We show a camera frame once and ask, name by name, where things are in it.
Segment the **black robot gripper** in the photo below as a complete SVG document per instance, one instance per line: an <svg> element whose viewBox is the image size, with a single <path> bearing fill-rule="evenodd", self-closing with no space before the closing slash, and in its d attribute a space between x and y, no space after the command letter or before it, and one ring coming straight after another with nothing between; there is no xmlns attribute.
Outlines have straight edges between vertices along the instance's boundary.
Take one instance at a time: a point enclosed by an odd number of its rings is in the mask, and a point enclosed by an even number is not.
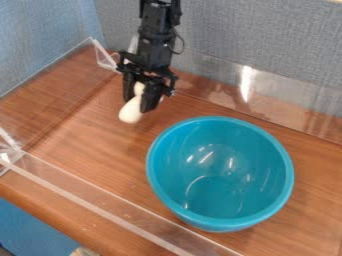
<svg viewBox="0 0 342 256"><path fill-rule="evenodd" d="M144 84L140 111L152 111L163 96L171 96L175 91L178 75L170 65L174 52L163 49L156 52L142 51L128 53L120 51L118 71L123 74L123 99L128 102L135 97L135 83Z"/></svg>

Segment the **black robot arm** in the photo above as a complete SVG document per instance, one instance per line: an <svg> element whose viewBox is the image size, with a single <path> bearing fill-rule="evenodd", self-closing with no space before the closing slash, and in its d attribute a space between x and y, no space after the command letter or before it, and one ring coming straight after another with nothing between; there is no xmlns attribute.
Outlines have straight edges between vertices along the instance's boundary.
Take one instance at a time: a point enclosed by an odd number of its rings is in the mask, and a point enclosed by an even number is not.
<svg viewBox="0 0 342 256"><path fill-rule="evenodd" d="M152 111L163 96L175 92L179 79L170 70L175 41L179 38L175 27L180 24L180 0L139 0L138 49L135 53L120 51L116 70L123 73L123 99L134 97L138 82L144 85L139 110Z"/></svg>

